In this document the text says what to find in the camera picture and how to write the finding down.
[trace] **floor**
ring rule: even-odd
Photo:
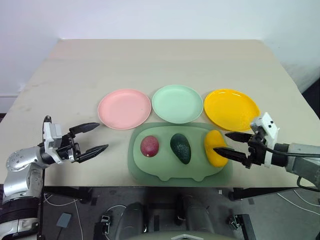
[[[80,221],[85,240],[92,240],[94,225],[100,221],[101,215],[111,206],[128,205],[141,202],[146,206],[157,204],[162,209],[149,209],[149,231],[154,231],[154,216],[159,215],[159,230],[184,230],[185,225],[177,226],[174,223],[175,198],[178,193],[192,195],[208,208],[214,231],[217,234],[244,239],[241,230],[232,230],[226,224],[226,219],[233,214],[249,214],[252,226],[258,240],[315,240],[320,231],[320,216],[299,209],[282,199],[277,194],[257,196],[240,201],[230,201],[227,198],[230,189],[221,188],[222,195],[217,188],[195,187],[95,187],[93,197],[97,197],[96,205],[77,202]],[[307,201],[320,204],[320,195],[317,192],[298,189],[297,192]],[[297,205],[320,213],[320,207],[303,202],[292,190],[281,193],[284,197]],[[49,199],[54,204],[70,202],[70,198],[53,196]],[[112,210],[112,225],[109,238],[114,239],[114,233],[121,213],[124,209],[116,207]],[[51,206],[44,204],[43,231],[47,240],[55,240],[60,228],[56,226],[62,213],[71,213],[72,217],[68,228],[61,232],[59,240],[80,240],[81,231],[75,204],[66,206]]]

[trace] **dark green avocado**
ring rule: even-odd
[[[183,164],[188,164],[190,162],[191,147],[188,139],[184,135],[180,133],[173,135],[170,141],[170,147]]]

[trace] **table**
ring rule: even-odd
[[[97,106],[107,94],[134,88],[150,98],[165,85],[183,84],[204,99],[215,89],[229,88],[250,96],[260,111],[280,127],[279,143],[320,144],[320,121],[272,52],[259,40],[61,40],[39,66],[0,124],[0,183],[5,161],[17,149],[42,141],[45,115],[70,127],[99,122]],[[147,123],[162,122],[153,111]],[[209,123],[203,112],[195,122]],[[47,168],[47,186],[138,186],[128,171],[127,150],[133,130],[104,125],[75,138],[82,151],[109,144],[84,163]],[[246,152],[245,144],[226,139]],[[233,162],[233,177],[224,186],[295,187],[297,176],[284,168]]]

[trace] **green tray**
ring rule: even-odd
[[[129,148],[128,148],[128,169],[129,172],[132,174],[134,179],[141,185],[145,186],[173,186],[173,187],[217,187],[225,185],[233,174],[232,168],[232,161],[228,161],[224,168],[213,175],[206,176],[202,181],[195,181],[192,178],[176,178],[172,177],[168,181],[162,181],[158,178],[158,176],[148,174],[142,171],[135,163],[134,159],[134,148],[136,138],[141,138],[139,136],[145,130],[156,128],[156,127],[170,127],[170,126],[184,126],[184,127],[196,127],[202,128],[206,131],[211,130],[219,130],[215,128],[212,124],[208,123],[198,123],[198,122],[191,122],[182,125],[176,125],[169,122],[152,122],[152,123],[145,123],[137,127],[131,136]],[[201,143],[204,141],[205,134],[202,135]]]

